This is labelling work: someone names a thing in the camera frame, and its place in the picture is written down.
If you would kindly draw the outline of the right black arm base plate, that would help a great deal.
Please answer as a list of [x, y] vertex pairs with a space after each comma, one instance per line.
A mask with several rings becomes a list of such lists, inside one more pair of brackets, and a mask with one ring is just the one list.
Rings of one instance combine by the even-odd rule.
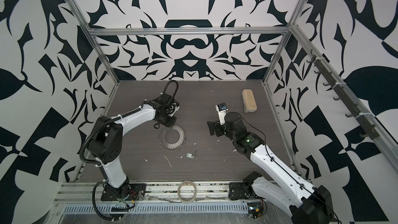
[[260, 177], [262, 177], [260, 173], [252, 172], [240, 183], [229, 183], [228, 198], [231, 201], [262, 199], [252, 188], [254, 181]]

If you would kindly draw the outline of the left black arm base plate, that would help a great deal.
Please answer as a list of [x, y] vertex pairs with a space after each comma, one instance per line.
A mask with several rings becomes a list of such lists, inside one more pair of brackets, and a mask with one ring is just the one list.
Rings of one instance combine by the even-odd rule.
[[109, 184], [105, 184], [101, 196], [102, 201], [116, 201], [118, 199], [124, 200], [138, 200], [146, 194], [146, 184], [133, 183], [123, 184], [120, 188], [114, 188]]

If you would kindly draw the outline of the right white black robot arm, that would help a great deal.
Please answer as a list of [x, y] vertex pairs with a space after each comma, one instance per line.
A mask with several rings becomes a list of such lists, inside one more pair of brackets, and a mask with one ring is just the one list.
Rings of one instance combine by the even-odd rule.
[[334, 211], [330, 192], [316, 187], [295, 173], [267, 146], [265, 139], [246, 128], [239, 113], [219, 112], [217, 121], [207, 122], [210, 135], [225, 136], [238, 153], [260, 167], [274, 183], [257, 173], [246, 177], [246, 183], [259, 198], [284, 211], [294, 224], [329, 224]]

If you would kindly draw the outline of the mint green key tag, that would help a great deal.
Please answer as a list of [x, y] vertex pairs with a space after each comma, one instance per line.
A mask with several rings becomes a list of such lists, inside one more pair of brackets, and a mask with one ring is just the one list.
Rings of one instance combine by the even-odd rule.
[[191, 153], [187, 153], [187, 154], [186, 154], [186, 156], [187, 156], [188, 158], [191, 158], [191, 159], [193, 159], [193, 158], [194, 158], [194, 155], [193, 155], [193, 154], [191, 154]]

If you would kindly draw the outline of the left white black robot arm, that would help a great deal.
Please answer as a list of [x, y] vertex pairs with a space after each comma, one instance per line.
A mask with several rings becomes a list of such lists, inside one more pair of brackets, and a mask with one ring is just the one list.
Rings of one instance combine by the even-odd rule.
[[112, 118], [99, 117], [82, 146], [83, 152], [87, 149], [94, 156], [94, 159], [88, 160], [87, 163], [93, 163], [100, 168], [108, 188], [127, 191], [129, 180], [120, 162], [123, 136], [141, 124], [153, 120], [157, 125], [170, 128], [176, 122], [174, 114], [178, 110], [177, 101], [165, 104], [147, 101], [125, 114]]

